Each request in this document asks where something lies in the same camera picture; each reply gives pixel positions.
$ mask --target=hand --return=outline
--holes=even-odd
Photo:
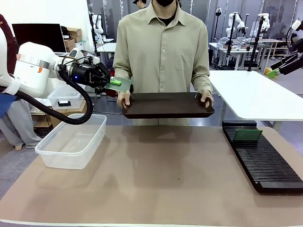
[[[127,108],[127,106],[130,105],[130,101],[129,101],[130,96],[131,96],[131,93],[129,92],[129,90],[127,90],[126,92],[120,92],[118,94],[118,100],[117,100],[118,106],[121,108],[123,108],[123,107]]]
[[[214,99],[213,99],[212,94],[210,93],[209,90],[205,90],[205,91],[203,92],[202,98],[201,98],[201,102],[202,102],[202,103],[205,103],[206,98],[210,98],[210,99],[212,100],[212,105],[214,104]],[[209,103],[209,101],[207,101],[207,102],[205,103],[205,108],[208,108],[209,105],[210,105],[210,103]]]

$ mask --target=brown mat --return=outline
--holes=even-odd
[[[261,129],[302,178],[300,154]],[[38,157],[0,201],[0,219],[46,225],[277,227],[302,225],[302,214],[303,196],[253,189],[219,127],[107,126],[85,169],[47,168]]]
[[[0,142],[0,157],[5,156],[7,153],[9,153],[11,150],[14,149],[14,146],[12,146],[8,140],[3,140]]]

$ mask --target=gray pants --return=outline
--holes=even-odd
[[[24,100],[12,103],[0,119],[0,130],[13,146],[26,144],[27,148],[34,148],[41,141],[34,132],[29,106]]]

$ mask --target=computer monitor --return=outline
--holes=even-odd
[[[19,46],[32,42],[48,46],[54,52],[66,52],[59,24],[13,24],[12,26]]]

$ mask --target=white plastic bin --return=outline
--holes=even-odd
[[[72,114],[79,118],[84,114]],[[81,125],[61,122],[36,146],[48,167],[61,169],[83,169],[99,147],[104,135],[107,117],[93,114]]]
[[[54,110],[78,109],[82,103],[82,95],[67,84],[59,85],[48,97]]]

